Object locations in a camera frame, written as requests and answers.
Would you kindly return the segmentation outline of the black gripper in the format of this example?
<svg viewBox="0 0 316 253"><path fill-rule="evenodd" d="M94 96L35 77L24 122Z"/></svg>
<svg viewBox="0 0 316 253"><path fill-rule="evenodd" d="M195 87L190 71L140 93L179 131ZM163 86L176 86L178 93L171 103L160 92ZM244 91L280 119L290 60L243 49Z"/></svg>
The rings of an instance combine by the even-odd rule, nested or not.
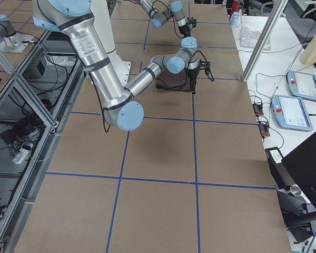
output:
<svg viewBox="0 0 316 253"><path fill-rule="evenodd" d="M183 38L190 37L191 36L191 30L193 28L196 28L197 26L197 20L193 17L188 18L184 17L181 20L176 21L179 32L183 35Z"/></svg>
<svg viewBox="0 0 316 253"><path fill-rule="evenodd" d="M210 79L211 78L211 63L206 60L197 60L196 62L189 63L186 68L186 77L190 79L190 92L196 94L196 78L199 75L200 71L204 71L205 75Z"/></svg>

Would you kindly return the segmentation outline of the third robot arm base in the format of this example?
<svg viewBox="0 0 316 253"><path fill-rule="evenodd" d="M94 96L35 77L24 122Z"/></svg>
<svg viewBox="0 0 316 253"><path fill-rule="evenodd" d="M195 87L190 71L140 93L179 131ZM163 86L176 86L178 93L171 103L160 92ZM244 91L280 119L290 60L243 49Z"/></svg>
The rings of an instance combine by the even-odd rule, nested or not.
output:
<svg viewBox="0 0 316 253"><path fill-rule="evenodd" d="M23 53L33 44L31 35L16 31L6 15L0 14L0 50L4 53Z"/></svg>

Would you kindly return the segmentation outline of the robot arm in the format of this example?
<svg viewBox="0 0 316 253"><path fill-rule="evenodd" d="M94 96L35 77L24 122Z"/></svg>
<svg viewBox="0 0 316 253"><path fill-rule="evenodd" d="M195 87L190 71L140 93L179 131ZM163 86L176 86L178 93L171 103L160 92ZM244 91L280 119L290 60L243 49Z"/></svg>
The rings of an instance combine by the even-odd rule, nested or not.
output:
<svg viewBox="0 0 316 253"><path fill-rule="evenodd" d="M97 92L105 128L113 125L123 131L137 129L142 123L144 110L135 97L162 72L185 72L185 82L191 92L195 91L199 72L210 72L210 63L198 58L197 41L190 34L196 20L185 16L180 1L168 4L162 11L155 8L152 1L138 1L138 5L156 28L174 19L183 38L176 53L153 57L147 67L129 79L131 63L121 60L116 52L106 1L32 2L33 20L37 27L69 37Z"/></svg>
<svg viewBox="0 0 316 253"><path fill-rule="evenodd" d="M174 31L178 38L191 36L191 30L196 27L197 21L185 15L181 1L173 1L166 5L162 1L130 1L139 5L149 16L152 25L159 29L169 20L173 20Z"/></svg>

